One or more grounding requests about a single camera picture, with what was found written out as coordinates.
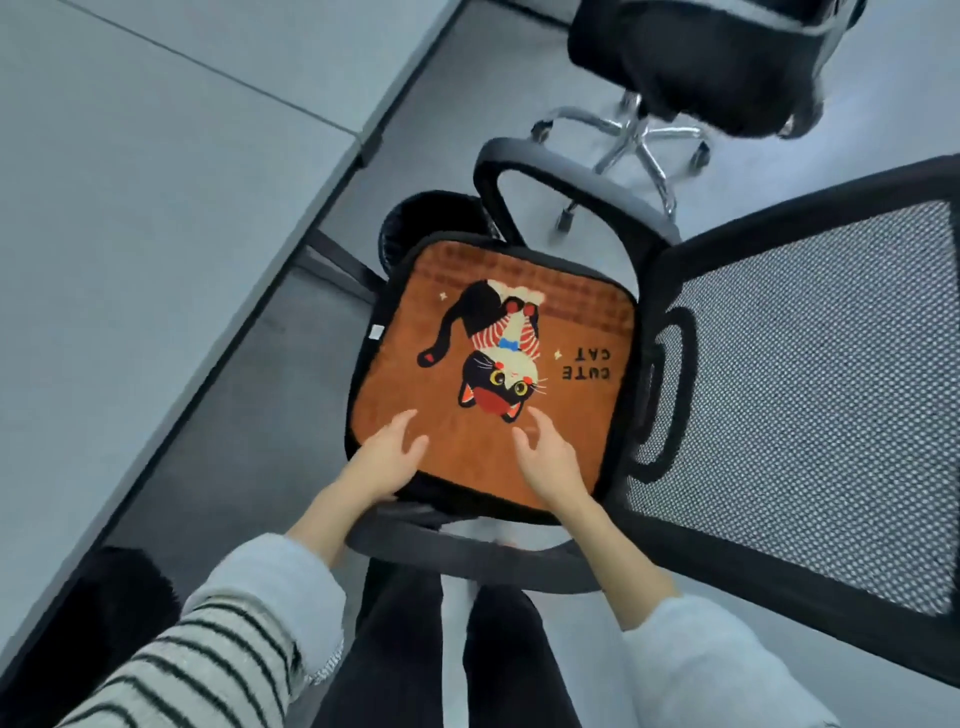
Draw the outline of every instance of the right hand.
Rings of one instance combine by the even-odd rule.
[[[589,500],[587,487],[580,475],[577,453],[553,426],[553,421],[536,407],[527,407],[540,428],[536,449],[530,447],[527,433],[514,427],[516,460],[520,471],[534,493],[556,515],[579,507]]]

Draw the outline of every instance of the chair seat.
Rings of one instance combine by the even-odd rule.
[[[566,52],[574,65],[628,91],[639,92],[618,52],[616,13],[621,0],[583,0],[570,24]]]
[[[826,0],[758,0],[804,24]],[[639,93],[646,110],[687,113],[735,136],[778,133],[812,105],[822,39],[682,2],[584,0],[567,51],[576,65]]]

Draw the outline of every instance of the cat print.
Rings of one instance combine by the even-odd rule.
[[[450,331],[461,319],[473,345],[464,362],[461,407],[480,409],[511,423],[534,392],[542,393],[537,372],[540,356],[540,306],[546,297],[499,280],[471,283],[444,314],[433,346],[417,356],[425,369],[443,361],[450,349]]]

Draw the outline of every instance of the black chair back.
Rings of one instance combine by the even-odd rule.
[[[687,113],[734,136],[812,128],[825,56],[866,0],[584,0],[570,59],[638,92],[645,109]]]

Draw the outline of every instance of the gray desk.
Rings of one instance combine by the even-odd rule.
[[[358,142],[56,0],[0,99],[2,672]]]
[[[366,140],[459,0],[73,0]]]

